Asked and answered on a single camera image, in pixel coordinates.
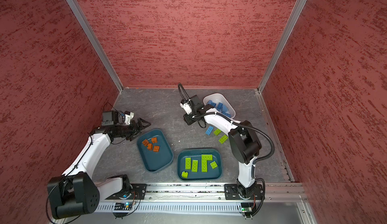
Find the blue slope brick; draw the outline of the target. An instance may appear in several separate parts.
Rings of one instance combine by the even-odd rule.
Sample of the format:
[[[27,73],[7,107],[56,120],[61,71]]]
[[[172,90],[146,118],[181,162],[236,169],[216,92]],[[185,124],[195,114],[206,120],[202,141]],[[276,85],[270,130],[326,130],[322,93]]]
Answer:
[[[228,112],[228,111],[229,111],[228,107],[226,105],[223,105],[222,112]]]

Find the green long brick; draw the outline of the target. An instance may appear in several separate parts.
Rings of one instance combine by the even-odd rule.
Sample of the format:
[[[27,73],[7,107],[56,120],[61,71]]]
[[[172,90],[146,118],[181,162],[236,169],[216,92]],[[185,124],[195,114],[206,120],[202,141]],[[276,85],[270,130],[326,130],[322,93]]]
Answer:
[[[219,135],[221,132],[222,132],[222,131],[221,131],[220,129],[216,129],[216,130],[214,131],[214,134],[215,134],[215,135]]]
[[[192,160],[191,171],[193,173],[197,173],[198,172],[198,166],[199,166],[199,161],[198,160]]]
[[[185,170],[191,170],[191,158],[190,158],[190,157],[186,157],[186,158],[185,158],[185,166],[184,166],[184,169],[185,169]]]
[[[207,173],[208,172],[208,162],[207,160],[201,160],[201,172]]]
[[[220,142],[221,144],[224,144],[227,140],[228,140],[228,136],[227,136],[227,135],[224,135],[224,136],[222,136],[222,137],[219,139],[219,142]]]
[[[203,161],[212,161],[213,156],[212,155],[201,155]]]

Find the green long brick top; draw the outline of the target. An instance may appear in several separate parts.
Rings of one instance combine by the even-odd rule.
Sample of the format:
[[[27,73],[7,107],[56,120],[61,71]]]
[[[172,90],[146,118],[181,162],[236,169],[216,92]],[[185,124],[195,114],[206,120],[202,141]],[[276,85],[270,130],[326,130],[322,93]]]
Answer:
[[[207,160],[201,160],[201,172],[207,173],[208,172],[208,162]]]

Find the green small brick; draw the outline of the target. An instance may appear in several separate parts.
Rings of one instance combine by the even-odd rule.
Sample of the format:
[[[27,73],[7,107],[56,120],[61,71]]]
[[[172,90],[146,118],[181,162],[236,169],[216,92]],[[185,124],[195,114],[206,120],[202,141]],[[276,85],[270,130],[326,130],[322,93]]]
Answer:
[[[181,176],[182,176],[183,178],[187,178],[187,177],[188,177],[188,172],[183,171],[182,174],[181,174]]]
[[[212,169],[215,169],[218,167],[218,165],[215,161],[211,162],[210,165],[211,165]]]

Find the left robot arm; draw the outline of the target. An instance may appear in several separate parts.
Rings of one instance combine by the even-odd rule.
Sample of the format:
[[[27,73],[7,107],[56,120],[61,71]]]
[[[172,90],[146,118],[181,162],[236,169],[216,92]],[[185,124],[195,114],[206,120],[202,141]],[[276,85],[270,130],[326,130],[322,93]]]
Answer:
[[[88,141],[74,162],[58,177],[50,179],[47,185],[46,215],[54,220],[96,211],[99,202],[117,193],[129,193],[132,185],[126,174],[108,178],[96,184],[92,175],[104,151],[116,138],[134,140],[151,123],[138,118],[129,125],[108,125],[92,130]]]

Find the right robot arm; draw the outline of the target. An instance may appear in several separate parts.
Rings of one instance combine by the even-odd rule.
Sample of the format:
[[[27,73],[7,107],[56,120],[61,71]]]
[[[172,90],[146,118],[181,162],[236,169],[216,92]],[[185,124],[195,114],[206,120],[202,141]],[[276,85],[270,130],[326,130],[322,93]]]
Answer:
[[[182,99],[180,106],[185,111],[183,117],[188,125],[203,120],[226,134],[232,154],[239,162],[238,193],[243,199],[250,198],[256,188],[253,162],[262,148],[252,124],[249,121],[233,120],[212,104],[205,105],[197,95]]]

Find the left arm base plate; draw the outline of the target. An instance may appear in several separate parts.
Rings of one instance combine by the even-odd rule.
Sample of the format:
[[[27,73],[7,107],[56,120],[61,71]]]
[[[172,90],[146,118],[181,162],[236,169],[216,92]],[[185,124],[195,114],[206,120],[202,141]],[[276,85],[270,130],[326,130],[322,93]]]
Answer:
[[[144,200],[148,185],[145,183],[131,184],[132,189],[122,190],[107,198],[107,200]]]

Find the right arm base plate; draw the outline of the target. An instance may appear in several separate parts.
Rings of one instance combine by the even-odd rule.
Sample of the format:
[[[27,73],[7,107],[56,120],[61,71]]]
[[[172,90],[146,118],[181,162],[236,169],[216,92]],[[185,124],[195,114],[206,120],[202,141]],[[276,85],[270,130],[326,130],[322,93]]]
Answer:
[[[224,193],[226,200],[261,200],[263,196],[262,184],[253,184],[245,188],[241,184],[225,184]]]

